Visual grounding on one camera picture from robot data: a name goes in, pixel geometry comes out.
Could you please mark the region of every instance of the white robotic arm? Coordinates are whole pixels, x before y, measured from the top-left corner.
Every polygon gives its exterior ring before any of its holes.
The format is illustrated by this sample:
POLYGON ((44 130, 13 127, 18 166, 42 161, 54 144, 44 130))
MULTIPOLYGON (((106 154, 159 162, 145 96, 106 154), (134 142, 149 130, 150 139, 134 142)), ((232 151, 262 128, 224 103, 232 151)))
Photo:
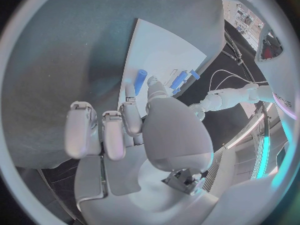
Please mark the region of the white robotic arm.
POLYGON ((270 86, 258 86, 256 83, 249 83, 239 89, 225 88, 209 91, 204 100, 190 105, 189 108, 202 121, 208 111, 229 109, 241 102, 255 104, 259 101, 274 102, 270 86))

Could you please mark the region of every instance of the cyan light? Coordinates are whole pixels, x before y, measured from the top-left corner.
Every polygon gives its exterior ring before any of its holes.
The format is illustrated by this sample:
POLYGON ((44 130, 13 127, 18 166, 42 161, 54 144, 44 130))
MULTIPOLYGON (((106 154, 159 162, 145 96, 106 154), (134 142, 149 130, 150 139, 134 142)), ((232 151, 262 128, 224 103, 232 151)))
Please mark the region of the cyan light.
POLYGON ((260 160, 260 166, 257 173, 257 179, 262 178, 265 175, 270 151, 270 137, 265 136, 263 139, 262 156, 260 160))

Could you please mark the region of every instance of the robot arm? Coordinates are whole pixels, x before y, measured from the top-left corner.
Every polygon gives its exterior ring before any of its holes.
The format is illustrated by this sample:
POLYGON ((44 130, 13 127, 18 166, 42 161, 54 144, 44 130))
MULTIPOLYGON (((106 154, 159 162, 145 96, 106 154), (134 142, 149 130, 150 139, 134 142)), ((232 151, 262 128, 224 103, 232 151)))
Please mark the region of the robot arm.
POLYGON ((259 101, 273 103, 272 90, 268 85, 258 86, 256 83, 250 83, 239 89, 225 88, 209 91, 204 100, 192 104, 189 108, 202 121, 208 111, 229 109, 241 102, 255 104, 259 101))

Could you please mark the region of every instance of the white wire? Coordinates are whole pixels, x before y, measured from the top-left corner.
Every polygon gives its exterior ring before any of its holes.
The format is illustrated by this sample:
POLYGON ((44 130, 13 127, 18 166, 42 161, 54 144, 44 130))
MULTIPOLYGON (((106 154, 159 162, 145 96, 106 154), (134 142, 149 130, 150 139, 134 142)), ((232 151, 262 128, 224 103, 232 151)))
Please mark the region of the white wire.
POLYGON ((227 78, 230 78, 230 77, 237 77, 237 78, 239 78, 239 79, 244 80, 244 81, 247 82, 247 83, 254 83, 254 84, 264 84, 264 83, 267 83, 267 82, 268 82, 268 81, 256 81, 256 82, 252 82, 252 81, 246 80, 246 79, 240 77, 239 75, 237 75, 237 74, 235 74, 235 73, 232 73, 232 72, 230 72, 230 71, 227 71, 227 70, 224 70, 224 69, 219 69, 219 70, 215 71, 215 72, 212 74, 211 78, 210 78, 210 82, 209 82, 209 91, 211 91, 213 77, 214 77, 214 75, 215 75, 217 72, 219 72, 219 71, 224 71, 224 72, 227 72, 227 73, 233 75, 233 76, 228 76, 228 77, 226 77, 221 83, 223 83, 227 78))

